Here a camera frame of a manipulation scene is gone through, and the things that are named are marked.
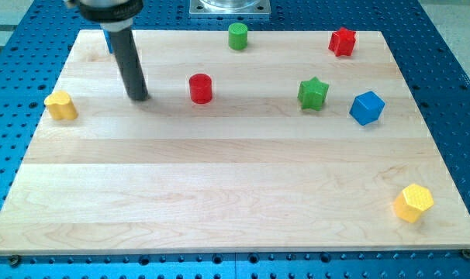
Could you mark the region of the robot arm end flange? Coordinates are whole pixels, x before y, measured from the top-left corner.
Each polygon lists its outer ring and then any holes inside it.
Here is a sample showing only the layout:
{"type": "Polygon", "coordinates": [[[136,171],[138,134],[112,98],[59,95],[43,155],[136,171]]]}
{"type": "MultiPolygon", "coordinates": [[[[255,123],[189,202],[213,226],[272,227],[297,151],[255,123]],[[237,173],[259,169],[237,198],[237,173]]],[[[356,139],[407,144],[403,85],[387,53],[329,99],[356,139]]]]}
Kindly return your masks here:
{"type": "Polygon", "coordinates": [[[130,28],[133,17],[143,9],[143,0],[63,0],[63,3],[69,9],[78,9],[83,18],[108,32],[130,28]]]}

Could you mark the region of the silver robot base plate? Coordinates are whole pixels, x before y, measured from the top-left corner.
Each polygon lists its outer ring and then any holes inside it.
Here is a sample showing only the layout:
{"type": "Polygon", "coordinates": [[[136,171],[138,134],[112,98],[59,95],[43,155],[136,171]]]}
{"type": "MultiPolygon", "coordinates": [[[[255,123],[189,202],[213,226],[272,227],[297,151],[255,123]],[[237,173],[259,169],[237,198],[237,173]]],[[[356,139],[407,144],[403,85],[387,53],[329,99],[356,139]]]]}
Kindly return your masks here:
{"type": "Polygon", "coordinates": [[[189,13],[196,16],[269,15],[270,0],[189,0],[189,13]]]}

